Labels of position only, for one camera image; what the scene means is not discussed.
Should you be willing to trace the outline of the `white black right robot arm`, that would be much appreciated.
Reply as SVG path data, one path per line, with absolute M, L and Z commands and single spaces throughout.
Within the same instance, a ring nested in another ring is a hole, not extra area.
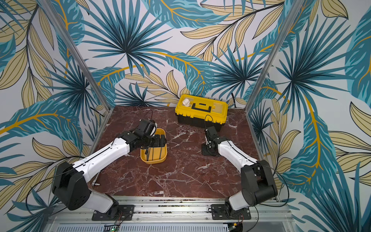
M 273 170 L 265 160 L 257 160 L 240 150 L 231 140 L 219 136 L 215 127 L 205 129 L 202 155 L 226 158 L 241 174 L 241 191 L 227 199 L 227 206 L 240 210 L 256 206 L 278 195 Z

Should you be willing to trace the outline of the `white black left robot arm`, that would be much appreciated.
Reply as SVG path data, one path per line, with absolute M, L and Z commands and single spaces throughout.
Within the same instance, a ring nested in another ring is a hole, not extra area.
M 135 149 L 146 146 L 165 148 L 166 143 L 166 133 L 161 128 L 153 136 L 143 138 L 125 131 L 92 155 L 73 164 L 60 164 L 54 176 L 52 192 L 70 211 L 87 208 L 113 217 L 119 211 L 118 202 L 107 194 L 90 189 L 88 182 L 108 165 Z

